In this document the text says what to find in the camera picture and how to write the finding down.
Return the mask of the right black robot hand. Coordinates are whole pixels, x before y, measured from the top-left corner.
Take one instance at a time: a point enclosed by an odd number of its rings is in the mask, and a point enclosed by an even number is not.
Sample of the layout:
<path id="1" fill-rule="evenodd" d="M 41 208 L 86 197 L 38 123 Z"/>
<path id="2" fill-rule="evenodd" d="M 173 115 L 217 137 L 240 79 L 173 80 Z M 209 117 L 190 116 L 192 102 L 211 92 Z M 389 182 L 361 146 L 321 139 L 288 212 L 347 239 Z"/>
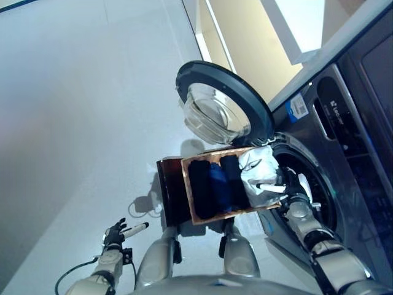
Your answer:
<path id="1" fill-rule="evenodd" d="M 313 202 L 311 188 L 303 173 L 296 173 L 289 167 L 278 168 L 276 178 L 256 184 L 257 195 L 265 205 L 280 202 L 287 198 L 304 196 L 309 203 Z"/>

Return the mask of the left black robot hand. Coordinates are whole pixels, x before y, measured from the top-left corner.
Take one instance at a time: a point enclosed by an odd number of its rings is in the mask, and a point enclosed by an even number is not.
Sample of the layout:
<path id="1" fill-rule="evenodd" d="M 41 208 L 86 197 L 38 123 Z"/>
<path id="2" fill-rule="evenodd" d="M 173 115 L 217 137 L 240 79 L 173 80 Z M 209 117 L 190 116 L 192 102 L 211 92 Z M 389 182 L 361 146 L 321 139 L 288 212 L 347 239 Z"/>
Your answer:
<path id="1" fill-rule="evenodd" d="M 134 227 L 127 227 L 126 218 L 121 218 L 113 226 L 106 229 L 103 236 L 103 246 L 106 247 L 112 244 L 121 246 L 126 239 L 146 230 L 148 227 L 148 222 L 143 222 Z"/>

